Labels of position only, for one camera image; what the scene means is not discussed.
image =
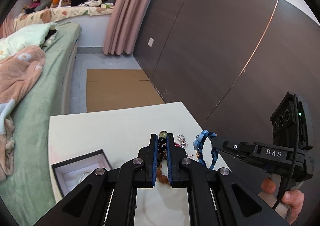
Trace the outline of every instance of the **wall switch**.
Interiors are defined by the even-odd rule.
[[[152,44],[153,44],[153,39],[150,38],[150,39],[149,39],[149,42],[148,42],[148,45],[149,45],[150,47],[152,47]]]

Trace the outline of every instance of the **blue fabric bracelet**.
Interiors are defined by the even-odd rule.
[[[213,133],[213,132],[209,132],[207,130],[203,130],[195,139],[195,141],[193,142],[193,148],[197,151],[199,151],[199,163],[201,163],[204,167],[207,167],[204,159],[203,159],[203,155],[202,155],[202,149],[203,149],[203,145],[204,142],[207,138],[211,140],[213,140],[213,137],[215,137],[217,134]],[[213,169],[217,159],[218,159],[218,155],[219,155],[219,150],[217,148],[212,148],[211,149],[211,157],[212,157],[212,162],[211,162],[211,166],[209,167],[209,169]]]

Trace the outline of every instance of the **metal strip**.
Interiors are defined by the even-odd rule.
[[[208,115],[208,117],[205,118],[204,122],[210,117],[210,115],[215,111],[215,109],[219,106],[219,104],[222,102],[222,100],[227,96],[227,94],[230,92],[230,90],[232,89],[232,87],[233,87],[233,86],[235,85],[235,83],[238,81],[239,77],[241,76],[241,74],[244,72],[245,68],[246,68],[247,65],[249,64],[250,60],[252,59],[253,55],[254,55],[255,52],[257,51],[257,48],[258,48],[258,46],[260,45],[260,43],[261,43],[261,41],[262,41],[262,39],[263,39],[263,37],[264,37],[264,35],[265,35],[265,33],[266,33],[269,25],[270,25],[270,22],[271,22],[271,20],[272,20],[272,18],[273,18],[273,15],[275,14],[275,11],[276,11],[278,2],[279,2],[279,0],[277,0],[276,5],[275,5],[275,7],[274,7],[274,9],[273,9],[273,12],[272,12],[272,14],[271,14],[271,17],[270,17],[270,19],[269,19],[269,22],[268,22],[268,24],[267,24],[267,26],[266,26],[263,34],[262,34],[262,36],[261,36],[261,38],[260,38],[257,46],[255,47],[254,51],[252,52],[251,56],[249,57],[247,63],[244,65],[244,67],[243,67],[243,69],[241,70],[240,74],[238,75],[238,77],[236,78],[236,80],[233,82],[233,84],[231,85],[231,87],[228,89],[228,91],[225,93],[225,95],[224,95],[224,96],[221,98],[221,100],[217,103],[217,105],[214,107],[214,109],[213,109],[212,112]]]

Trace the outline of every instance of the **beaded bracelet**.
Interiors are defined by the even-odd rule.
[[[195,141],[193,142],[193,148],[194,150],[197,151],[197,158],[199,160],[199,163],[201,163],[204,167],[207,167],[204,159],[203,159],[203,154],[202,154],[202,149],[203,149],[203,145],[204,142],[207,138],[210,139],[210,141],[213,140],[213,138],[216,136],[217,134],[213,133],[213,132],[209,132],[207,130],[203,130],[195,139]],[[211,166],[209,167],[209,169],[213,169],[217,159],[218,159],[218,155],[219,155],[219,150],[217,148],[212,148],[211,149],[211,157],[212,157],[212,162],[211,162]]]
[[[167,154],[166,154],[167,134],[168,133],[166,131],[161,131],[158,138],[159,145],[158,145],[158,154],[157,154],[156,177],[159,179],[159,182],[163,184],[170,184],[169,178],[166,175],[162,174],[162,171],[161,171],[161,168],[162,168],[161,162],[164,159],[167,159]]]

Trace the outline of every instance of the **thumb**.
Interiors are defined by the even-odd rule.
[[[304,201],[304,194],[299,190],[285,192],[282,198],[282,202],[292,206],[292,213],[291,213],[291,218],[289,222],[290,224],[297,219],[299,213],[301,212],[303,201]]]

